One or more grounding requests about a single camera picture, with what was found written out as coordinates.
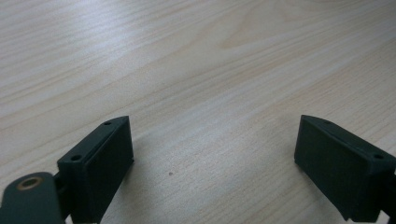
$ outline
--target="wooden table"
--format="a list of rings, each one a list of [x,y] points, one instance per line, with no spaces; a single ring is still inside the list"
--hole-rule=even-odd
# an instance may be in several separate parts
[[[396,156],[395,11],[391,0],[2,1],[0,190],[55,174],[97,125],[127,115],[135,164],[102,223],[345,223],[294,163],[300,116]]]

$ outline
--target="light wood grain surface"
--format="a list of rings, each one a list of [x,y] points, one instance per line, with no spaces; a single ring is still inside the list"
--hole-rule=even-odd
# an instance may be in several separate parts
[[[1,191],[130,117],[102,223],[345,223],[294,164],[302,114],[396,156],[394,0],[1,1],[0,69]]]

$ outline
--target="mounting hole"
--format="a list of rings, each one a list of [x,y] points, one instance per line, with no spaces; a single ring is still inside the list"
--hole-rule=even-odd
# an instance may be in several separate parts
[[[379,159],[379,160],[384,159],[384,157],[379,154],[375,154],[374,158]]]
[[[33,176],[22,180],[18,186],[18,190],[27,190],[37,187],[41,182],[43,182],[43,178],[39,176]]]
[[[73,156],[70,160],[79,161],[79,159],[81,159],[81,156],[80,155],[76,155],[76,156]]]

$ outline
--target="screw hole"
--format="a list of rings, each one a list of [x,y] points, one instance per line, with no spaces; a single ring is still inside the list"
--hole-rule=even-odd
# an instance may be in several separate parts
[[[375,157],[376,159],[380,159],[380,160],[381,160],[381,159],[384,159],[384,157],[383,157],[383,156],[381,156],[381,155],[378,155],[378,154],[375,154],[375,155],[374,155],[374,157]]]
[[[33,176],[27,179],[22,180],[21,183],[18,184],[18,190],[27,190],[32,189],[38,186],[43,181],[43,178],[39,176]]]
[[[76,156],[73,156],[73,157],[71,158],[72,161],[78,161],[79,159],[81,159],[81,156],[80,156],[80,155],[76,155]]]

